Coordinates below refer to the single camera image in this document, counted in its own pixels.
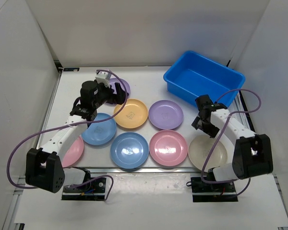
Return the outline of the cream white plate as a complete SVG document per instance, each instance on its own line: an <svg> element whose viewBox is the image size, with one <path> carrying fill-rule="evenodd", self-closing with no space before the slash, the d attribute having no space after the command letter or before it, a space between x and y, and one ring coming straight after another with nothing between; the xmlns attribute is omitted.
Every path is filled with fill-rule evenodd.
<svg viewBox="0 0 288 230"><path fill-rule="evenodd" d="M189 144L188 156L192 164L199 170L202 170L204 162L215 143L215 139L209 136L200 135L196 136ZM207 166L204 172L208 172L209 169L224 165L227 163L228 154L224 145L219 141L209 158Z"/></svg>

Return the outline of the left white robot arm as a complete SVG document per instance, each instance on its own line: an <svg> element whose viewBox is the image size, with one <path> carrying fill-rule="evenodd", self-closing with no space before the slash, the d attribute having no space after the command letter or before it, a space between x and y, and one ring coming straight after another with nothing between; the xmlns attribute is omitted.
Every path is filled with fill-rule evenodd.
<svg viewBox="0 0 288 230"><path fill-rule="evenodd" d="M62 161L77 138L90 126L97 116L97 109L104 103L125 104L127 91L124 85L115 88L104 83L82 83L80 97L72 107L64 127L39 149L31 148L26 155L25 182L28 185L56 193L63 186L77 187L85 192L91 187L88 170L64 168Z"/></svg>

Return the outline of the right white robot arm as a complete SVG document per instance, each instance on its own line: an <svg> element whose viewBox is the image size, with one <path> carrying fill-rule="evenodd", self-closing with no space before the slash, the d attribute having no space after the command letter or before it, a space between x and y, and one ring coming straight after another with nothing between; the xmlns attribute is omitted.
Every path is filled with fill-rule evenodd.
<svg viewBox="0 0 288 230"><path fill-rule="evenodd" d="M259 135L246 128L224 104L213 102L207 94L199 96L195 103L199 113L192 126L215 138L208 156L212 155L222 135L234 145L231 163L210 168L205 173L209 162L208 159L205 160L201 180L210 191L218 191L224 183L272 173L273 158L268 135Z"/></svg>

